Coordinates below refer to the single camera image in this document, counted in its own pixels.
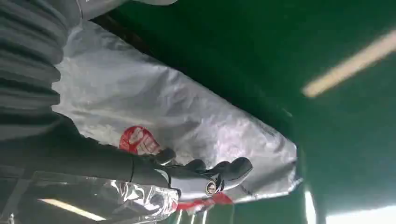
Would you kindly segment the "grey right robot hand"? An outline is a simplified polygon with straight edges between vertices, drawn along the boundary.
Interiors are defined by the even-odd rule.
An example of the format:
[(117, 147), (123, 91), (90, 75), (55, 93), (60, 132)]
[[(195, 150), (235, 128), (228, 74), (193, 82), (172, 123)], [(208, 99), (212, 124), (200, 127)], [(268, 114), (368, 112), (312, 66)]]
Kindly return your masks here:
[(0, 165), (24, 178), (36, 172), (88, 176), (174, 189), (181, 200), (208, 198), (237, 187), (253, 166), (240, 157), (212, 169), (203, 162), (165, 166), (154, 156), (138, 156), (81, 135), (72, 121), (50, 117), (0, 116)]

